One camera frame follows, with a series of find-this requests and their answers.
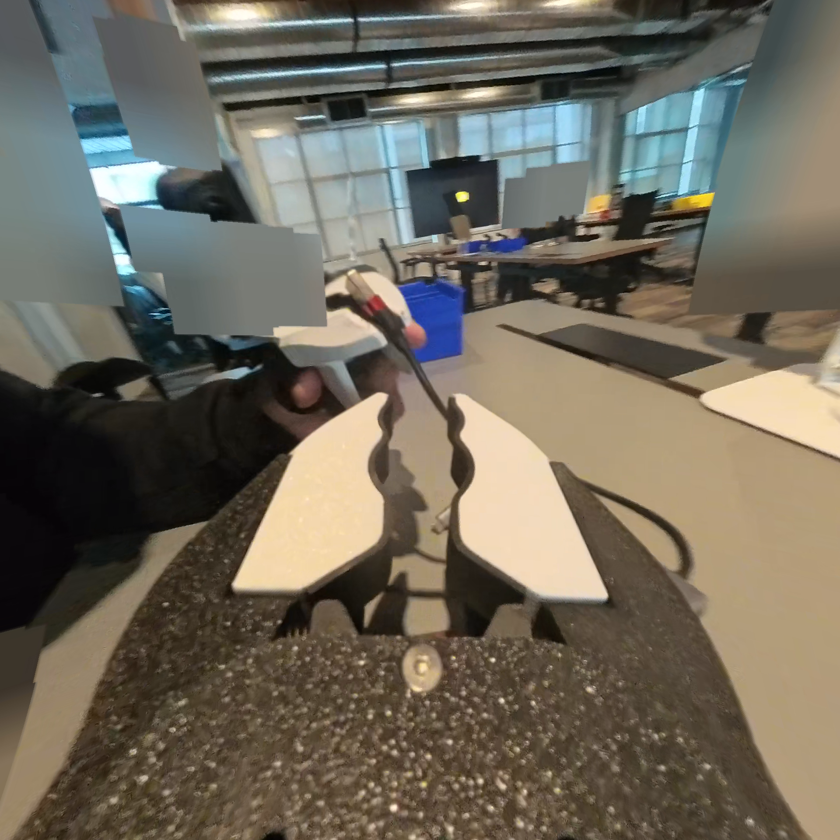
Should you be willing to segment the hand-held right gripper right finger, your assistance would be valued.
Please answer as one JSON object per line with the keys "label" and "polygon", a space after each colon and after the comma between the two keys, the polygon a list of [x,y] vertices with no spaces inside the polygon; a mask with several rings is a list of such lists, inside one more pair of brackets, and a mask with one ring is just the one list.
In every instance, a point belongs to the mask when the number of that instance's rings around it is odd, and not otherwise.
{"label": "hand-held right gripper right finger", "polygon": [[448,402],[448,593],[489,621],[499,606],[603,606],[609,594],[550,458],[472,397]]}

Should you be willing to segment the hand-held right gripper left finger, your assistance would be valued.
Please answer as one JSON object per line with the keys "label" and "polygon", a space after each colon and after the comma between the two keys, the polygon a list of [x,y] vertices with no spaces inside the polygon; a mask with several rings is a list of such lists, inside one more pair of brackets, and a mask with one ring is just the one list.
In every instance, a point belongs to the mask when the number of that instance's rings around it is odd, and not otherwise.
{"label": "hand-held right gripper left finger", "polygon": [[390,396],[375,393],[306,437],[231,584],[240,596],[315,606],[338,601],[354,624],[392,572],[393,507],[385,493]]}

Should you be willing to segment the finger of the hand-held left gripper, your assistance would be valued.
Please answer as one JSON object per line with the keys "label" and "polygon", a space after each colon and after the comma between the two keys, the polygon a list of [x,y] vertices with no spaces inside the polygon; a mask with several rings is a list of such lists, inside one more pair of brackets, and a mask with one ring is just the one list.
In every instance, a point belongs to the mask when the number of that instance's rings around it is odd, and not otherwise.
{"label": "finger of the hand-held left gripper", "polygon": [[356,294],[349,276],[358,274],[364,283],[381,296],[383,302],[400,318],[408,345],[412,350],[421,350],[426,346],[427,336],[413,318],[403,294],[392,278],[383,274],[377,268],[343,268],[326,271],[326,298],[328,309],[336,309],[340,305],[349,306],[356,302]]}
{"label": "finger of the hand-held left gripper", "polygon": [[278,327],[274,338],[288,362],[298,369],[346,364],[382,351],[384,334],[355,312],[328,312],[325,327]]}

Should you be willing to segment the black usb cable red plug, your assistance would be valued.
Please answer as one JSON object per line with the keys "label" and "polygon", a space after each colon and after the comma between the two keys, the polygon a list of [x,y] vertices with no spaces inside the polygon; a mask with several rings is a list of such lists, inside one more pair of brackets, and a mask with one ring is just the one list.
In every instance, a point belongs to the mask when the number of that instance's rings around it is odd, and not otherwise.
{"label": "black usb cable red plug", "polygon": [[398,303],[405,303],[402,293],[376,272],[371,280],[366,279],[365,274],[358,268],[351,268],[345,274],[345,288],[351,300],[350,308],[380,333],[386,345],[393,347],[407,362],[430,402],[442,417],[447,417],[448,407],[417,360],[415,348],[409,339],[409,326],[413,320],[406,321],[401,312],[389,303],[389,298],[384,294],[386,287],[395,291]]}

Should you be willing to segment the grey usb hub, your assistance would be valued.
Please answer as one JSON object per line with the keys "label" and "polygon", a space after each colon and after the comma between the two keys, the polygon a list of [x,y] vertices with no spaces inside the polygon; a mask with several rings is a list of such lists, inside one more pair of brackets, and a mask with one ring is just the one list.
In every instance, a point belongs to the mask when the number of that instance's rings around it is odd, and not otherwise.
{"label": "grey usb hub", "polygon": [[698,616],[703,616],[708,605],[706,594],[696,588],[683,575],[672,570],[666,570],[666,573],[682,594],[692,612]]}

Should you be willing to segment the person's left forearm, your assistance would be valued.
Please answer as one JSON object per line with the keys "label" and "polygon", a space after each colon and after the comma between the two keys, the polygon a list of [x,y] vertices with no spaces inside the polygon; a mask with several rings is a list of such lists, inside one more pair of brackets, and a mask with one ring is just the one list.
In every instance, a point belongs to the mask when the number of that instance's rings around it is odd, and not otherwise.
{"label": "person's left forearm", "polygon": [[1,376],[1,628],[30,624],[85,543],[204,522],[298,441],[263,376],[168,402]]}

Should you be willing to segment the person's left hand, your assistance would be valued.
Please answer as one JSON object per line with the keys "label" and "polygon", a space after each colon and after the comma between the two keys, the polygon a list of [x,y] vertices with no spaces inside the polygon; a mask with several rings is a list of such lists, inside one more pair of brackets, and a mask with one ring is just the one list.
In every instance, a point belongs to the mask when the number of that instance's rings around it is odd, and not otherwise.
{"label": "person's left hand", "polygon": [[[405,403],[400,393],[401,372],[382,354],[362,363],[356,387],[362,397],[386,394],[392,406],[392,424],[404,416]],[[263,382],[260,407],[265,415],[297,441],[313,434],[320,426],[342,412],[340,403],[332,404],[320,373],[316,369],[296,371],[288,383],[276,379]]]}

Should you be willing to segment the blue plastic bin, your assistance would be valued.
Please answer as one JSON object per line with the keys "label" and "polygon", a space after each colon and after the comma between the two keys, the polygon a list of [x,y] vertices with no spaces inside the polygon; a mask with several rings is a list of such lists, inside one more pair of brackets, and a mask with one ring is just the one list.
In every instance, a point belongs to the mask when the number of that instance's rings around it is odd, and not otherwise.
{"label": "blue plastic bin", "polygon": [[418,280],[399,287],[409,312],[426,333],[415,351],[422,364],[460,356],[464,351],[465,291],[447,280]]}

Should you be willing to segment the long wooden table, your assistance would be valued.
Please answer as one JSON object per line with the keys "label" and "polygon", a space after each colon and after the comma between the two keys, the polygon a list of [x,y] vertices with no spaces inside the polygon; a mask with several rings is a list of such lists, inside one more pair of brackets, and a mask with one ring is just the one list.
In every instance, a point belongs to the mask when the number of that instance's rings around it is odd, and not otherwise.
{"label": "long wooden table", "polygon": [[473,283],[476,274],[486,266],[513,265],[521,269],[528,267],[527,275],[537,268],[556,266],[573,267],[600,264],[630,255],[645,255],[666,247],[672,241],[670,236],[654,236],[625,241],[595,238],[589,241],[559,242],[546,240],[528,245],[523,250],[505,255],[459,255],[456,245],[426,245],[410,248],[401,264],[414,261],[417,264],[455,266],[461,275],[461,287],[465,291],[465,312],[476,310]]}

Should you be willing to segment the black mat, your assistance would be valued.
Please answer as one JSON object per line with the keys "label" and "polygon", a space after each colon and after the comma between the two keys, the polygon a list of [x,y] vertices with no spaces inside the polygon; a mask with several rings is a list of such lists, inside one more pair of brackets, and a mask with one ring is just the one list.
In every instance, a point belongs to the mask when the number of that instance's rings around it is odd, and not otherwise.
{"label": "black mat", "polygon": [[698,398],[702,389],[681,378],[725,361],[720,356],[641,338],[589,324],[535,333],[502,323],[498,328],[524,339],[579,356],[654,382],[670,391]]}

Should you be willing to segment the black office chair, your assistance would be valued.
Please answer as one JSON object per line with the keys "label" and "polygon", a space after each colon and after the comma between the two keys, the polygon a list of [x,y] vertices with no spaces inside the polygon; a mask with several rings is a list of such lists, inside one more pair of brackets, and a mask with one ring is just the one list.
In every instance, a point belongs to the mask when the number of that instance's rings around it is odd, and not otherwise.
{"label": "black office chair", "polygon": [[627,195],[621,203],[621,213],[613,239],[625,241],[644,237],[655,208],[658,191]]}

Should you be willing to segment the white flat board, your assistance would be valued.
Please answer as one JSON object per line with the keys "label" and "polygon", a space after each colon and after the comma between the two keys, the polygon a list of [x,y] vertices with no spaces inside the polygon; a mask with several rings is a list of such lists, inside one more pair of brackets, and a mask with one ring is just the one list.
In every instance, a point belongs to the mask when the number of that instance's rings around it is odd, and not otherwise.
{"label": "white flat board", "polygon": [[708,410],[839,459],[838,374],[795,364],[705,392]]}

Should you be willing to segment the yellow storage bin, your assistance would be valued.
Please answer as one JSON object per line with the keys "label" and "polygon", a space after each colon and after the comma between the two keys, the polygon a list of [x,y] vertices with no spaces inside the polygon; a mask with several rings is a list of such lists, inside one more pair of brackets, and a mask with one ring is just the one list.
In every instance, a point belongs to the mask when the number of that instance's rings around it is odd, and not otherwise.
{"label": "yellow storage bin", "polygon": [[[685,196],[657,199],[654,203],[655,214],[673,214],[702,212],[711,207],[715,193],[693,193]],[[589,198],[585,205],[585,213],[601,214],[609,210],[613,196],[610,193],[596,195]]]}

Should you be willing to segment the black wall monitor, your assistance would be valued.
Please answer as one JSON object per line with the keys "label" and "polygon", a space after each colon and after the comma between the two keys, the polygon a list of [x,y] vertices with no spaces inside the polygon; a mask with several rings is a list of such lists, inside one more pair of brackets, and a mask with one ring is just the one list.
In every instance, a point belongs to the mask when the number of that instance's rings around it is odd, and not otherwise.
{"label": "black wall monitor", "polygon": [[472,228],[499,224],[499,165],[478,155],[433,161],[406,173],[416,238],[450,233],[452,217],[467,216]]}

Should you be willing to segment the silver ventilation duct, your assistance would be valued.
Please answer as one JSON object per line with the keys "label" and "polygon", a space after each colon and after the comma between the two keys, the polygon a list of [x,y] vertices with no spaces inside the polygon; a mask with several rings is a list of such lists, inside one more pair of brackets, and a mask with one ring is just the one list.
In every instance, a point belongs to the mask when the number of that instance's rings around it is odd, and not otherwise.
{"label": "silver ventilation duct", "polygon": [[473,40],[588,39],[690,33],[726,17],[729,2],[175,2],[184,32],[205,51],[278,55]]}
{"label": "silver ventilation duct", "polygon": [[362,54],[308,63],[235,62],[205,65],[203,72],[207,87],[216,98],[245,102],[577,72],[616,67],[622,62],[620,54],[594,46]]}

